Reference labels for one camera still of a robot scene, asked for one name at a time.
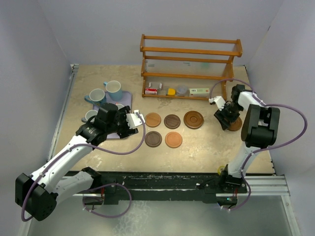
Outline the dark walnut coaster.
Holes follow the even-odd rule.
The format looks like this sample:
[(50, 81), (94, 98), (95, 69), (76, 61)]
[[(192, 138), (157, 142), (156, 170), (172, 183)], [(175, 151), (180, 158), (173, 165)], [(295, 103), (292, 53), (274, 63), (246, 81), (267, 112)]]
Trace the dark walnut coaster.
[(180, 126), (181, 120), (175, 114), (169, 114), (164, 118), (164, 125), (169, 129), (176, 129)]

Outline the dark brown coaster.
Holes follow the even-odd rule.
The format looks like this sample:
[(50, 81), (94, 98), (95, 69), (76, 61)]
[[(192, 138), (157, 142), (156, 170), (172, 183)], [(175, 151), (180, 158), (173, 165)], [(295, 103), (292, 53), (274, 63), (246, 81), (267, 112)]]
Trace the dark brown coaster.
[(162, 136), (157, 131), (150, 131), (145, 136), (145, 143), (149, 147), (158, 147), (162, 142)]

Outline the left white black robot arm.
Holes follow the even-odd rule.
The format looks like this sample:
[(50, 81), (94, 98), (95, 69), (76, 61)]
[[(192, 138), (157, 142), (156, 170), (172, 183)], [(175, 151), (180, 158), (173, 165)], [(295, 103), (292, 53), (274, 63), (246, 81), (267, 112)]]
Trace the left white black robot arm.
[(74, 176), (64, 179), (65, 174), (83, 157), (116, 133), (124, 139), (138, 133), (145, 125), (143, 115), (131, 111), (129, 106), (118, 108), (105, 103), (96, 115), (79, 127), (69, 143), (50, 161), (32, 174), (20, 174), (15, 180), (15, 202), (21, 210), (21, 219), (27, 222), (46, 219), (56, 206), (72, 195), (89, 191), (95, 193), (117, 183), (102, 184), (102, 175), (90, 167), (83, 168)]

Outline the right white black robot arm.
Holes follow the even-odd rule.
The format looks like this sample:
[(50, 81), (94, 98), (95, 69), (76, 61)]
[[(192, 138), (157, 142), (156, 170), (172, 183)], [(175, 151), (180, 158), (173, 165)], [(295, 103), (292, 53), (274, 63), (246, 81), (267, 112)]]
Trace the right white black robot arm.
[(242, 145), (236, 157), (221, 171), (218, 180), (223, 192), (232, 192), (246, 186), (243, 177), (258, 151), (275, 143), (280, 110), (264, 106), (253, 91), (240, 84), (232, 88), (231, 101), (216, 96), (210, 98), (209, 103), (217, 106), (214, 116), (223, 130), (231, 129), (237, 123), (241, 111), (247, 112), (241, 130)]

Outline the orange terracotta coaster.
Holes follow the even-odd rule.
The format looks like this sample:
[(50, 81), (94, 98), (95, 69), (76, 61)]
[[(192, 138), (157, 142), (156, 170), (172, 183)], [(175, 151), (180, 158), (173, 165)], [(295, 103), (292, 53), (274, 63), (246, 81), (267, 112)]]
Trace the orange terracotta coaster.
[(165, 136), (165, 143), (170, 148), (178, 148), (182, 141), (183, 138), (178, 132), (169, 132)]

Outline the light wood coaster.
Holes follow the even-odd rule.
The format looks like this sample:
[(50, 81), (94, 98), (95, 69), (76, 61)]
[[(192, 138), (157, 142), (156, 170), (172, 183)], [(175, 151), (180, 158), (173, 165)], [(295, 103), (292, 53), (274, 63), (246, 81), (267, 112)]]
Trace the light wood coaster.
[(145, 116), (145, 122), (148, 127), (157, 127), (161, 123), (161, 117), (158, 113), (149, 113)]

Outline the ringed brown wooden coaster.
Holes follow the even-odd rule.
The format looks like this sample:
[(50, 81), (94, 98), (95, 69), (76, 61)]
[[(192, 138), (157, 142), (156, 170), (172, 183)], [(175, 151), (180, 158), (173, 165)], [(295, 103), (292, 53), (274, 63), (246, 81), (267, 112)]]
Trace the ringed brown wooden coaster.
[(184, 115), (184, 124), (191, 129), (198, 129), (204, 123), (203, 115), (197, 111), (188, 111)]

